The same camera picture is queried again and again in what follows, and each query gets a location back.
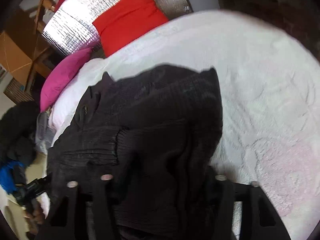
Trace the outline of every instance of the mattress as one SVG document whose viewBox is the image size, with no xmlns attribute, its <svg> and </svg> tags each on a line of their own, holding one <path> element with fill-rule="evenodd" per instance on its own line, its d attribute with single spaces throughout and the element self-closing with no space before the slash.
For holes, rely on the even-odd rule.
<svg viewBox="0 0 320 240">
<path fill-rule="evenodd" d="M 259 181 L 291 239 L 307 239 L 320 219 L 317 60 L 297 40 L 260 20 L 206 11 L 172 20 L 96 61 L 91 83 L 105 71 L 119 80 L 163 63 L 198 72 L 216 68 L 224 124 L 211 165 L 234 182 Z M 75 110 L 70 109 L 54 140 Z M 240 214 L 236 204 L 236 235 Z"/>
</svg>

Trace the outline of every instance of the white blanket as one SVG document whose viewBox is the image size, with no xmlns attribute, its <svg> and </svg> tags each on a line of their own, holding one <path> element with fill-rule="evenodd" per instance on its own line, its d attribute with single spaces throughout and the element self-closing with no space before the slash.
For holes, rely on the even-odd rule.
<svg viewBox="0 0 320 240">
<path fill-rule="evenodd" d="M 104 71 L 118 80 L 162 63 L 195 71 L 216 68 L 224 124 L 212 165 L 233 181 L 259 181 L 292 240 L 307 239 L 320 219 L 316 59 L 294 38 L 260 20 L 227 11 L 200 12 L 170 21 L 98 60 L 96 79 L 83 84 L 81 93 Z M 63 106 L 57 102 L 54 111 L 59 107 Z M 76 105 L 56 138 L 70 124 L 75 109 Z"/>
</svg>

